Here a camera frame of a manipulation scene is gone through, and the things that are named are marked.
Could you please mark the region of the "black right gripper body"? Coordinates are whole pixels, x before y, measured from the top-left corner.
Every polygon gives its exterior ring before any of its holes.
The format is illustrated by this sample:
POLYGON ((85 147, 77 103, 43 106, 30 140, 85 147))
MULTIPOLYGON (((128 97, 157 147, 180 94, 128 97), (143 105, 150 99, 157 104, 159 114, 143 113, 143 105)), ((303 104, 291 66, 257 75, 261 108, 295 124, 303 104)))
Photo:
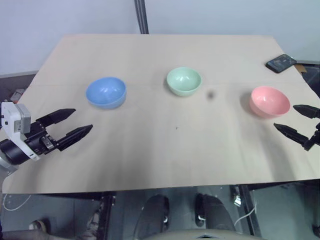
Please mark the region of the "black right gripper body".
POLYGON ((309 139, 310 148, 314 145, 320 146, 320 123, 318 123, 315 128, 316 131, 314 132, 313 136, 309 139))

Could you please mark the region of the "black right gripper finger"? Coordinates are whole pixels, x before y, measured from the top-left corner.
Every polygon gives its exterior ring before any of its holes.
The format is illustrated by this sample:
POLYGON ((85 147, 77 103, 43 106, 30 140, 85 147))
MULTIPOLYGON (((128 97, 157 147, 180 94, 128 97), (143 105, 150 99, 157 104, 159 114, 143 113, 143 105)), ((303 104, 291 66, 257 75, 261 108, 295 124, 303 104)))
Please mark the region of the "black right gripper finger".
POLYGON ((306 105, 306 104, 296 104, 296 105, 293 105, 293 108, 301 115, 308 117, 310 119, 320 118, 320 109, 317 107, 306 105))
POLYGON ((294 142, 300 144, 306 151, 310 150, 310 147, 307 146, 308 137, 298 133, 298 131, 287 125, 274 123, 274 127, 282 133, 285 137, 293 140, 294 142))

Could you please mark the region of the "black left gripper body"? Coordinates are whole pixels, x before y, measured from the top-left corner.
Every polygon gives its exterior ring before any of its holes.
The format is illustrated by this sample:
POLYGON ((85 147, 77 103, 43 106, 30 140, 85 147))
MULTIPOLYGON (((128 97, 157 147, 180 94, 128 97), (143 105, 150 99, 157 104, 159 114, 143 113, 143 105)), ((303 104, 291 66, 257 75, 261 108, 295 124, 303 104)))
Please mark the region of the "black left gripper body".
POLYGON ((53 139, 47 132, 46 127, 57 124, 60 121, 42 122, 38 119, 30 126, 30 132, 25 133, 24 142, 35 152, 38 156, 46 155, 54 150, 59 150, 58 142, 53 139))

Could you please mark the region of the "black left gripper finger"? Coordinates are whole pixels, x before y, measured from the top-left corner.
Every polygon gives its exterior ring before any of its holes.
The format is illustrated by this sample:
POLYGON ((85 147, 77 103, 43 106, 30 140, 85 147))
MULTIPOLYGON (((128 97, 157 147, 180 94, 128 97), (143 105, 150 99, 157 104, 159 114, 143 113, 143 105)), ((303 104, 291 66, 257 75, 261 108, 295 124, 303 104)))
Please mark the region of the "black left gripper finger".
POLYGON ((75 111, 76 111, 75 108, 58 109, 52 113, 49 113, 43 117, 38 118, 36 122, 40 123, 43 127, 47 127, 53 124, 57 124, 61 121, 64 121, 75 111))
POLYGON ((63 151, 73 144, 80 141, 84 138, 93 128, 93 125, 86 125, 82 127, 78 127, 75 130, 68 132, 65 137, 61 138, 57 141, 57 149, 63 151))

